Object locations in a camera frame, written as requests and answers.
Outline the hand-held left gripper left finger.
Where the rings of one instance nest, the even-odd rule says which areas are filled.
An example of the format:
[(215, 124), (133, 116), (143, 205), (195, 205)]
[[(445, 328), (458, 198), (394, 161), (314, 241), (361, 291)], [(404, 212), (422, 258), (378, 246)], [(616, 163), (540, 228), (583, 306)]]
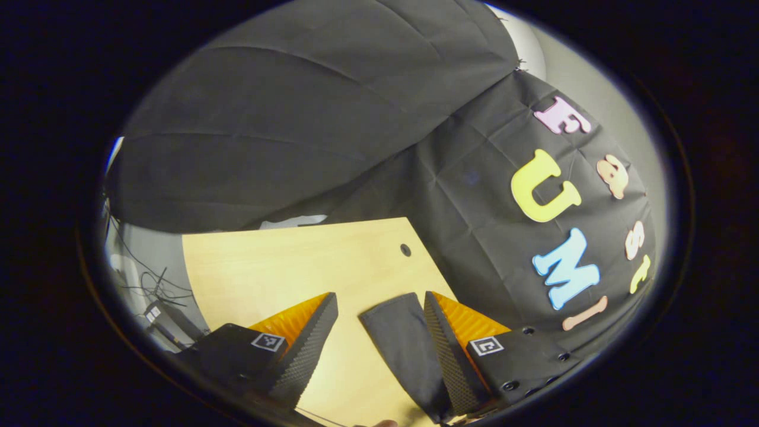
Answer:
[(298, 405), (339, 315), (334, 292), (250, 327), (222, 325), (177, 354), (182, 367), (239, 398)]

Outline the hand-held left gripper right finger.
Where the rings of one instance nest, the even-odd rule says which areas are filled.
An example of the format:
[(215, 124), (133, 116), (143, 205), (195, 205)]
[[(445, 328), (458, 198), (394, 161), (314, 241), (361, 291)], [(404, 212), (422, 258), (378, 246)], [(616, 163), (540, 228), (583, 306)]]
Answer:
[(513, 406), (581, 363), (540, 330), (512, 330), (437, 292), (423, 311), (456, 416)]

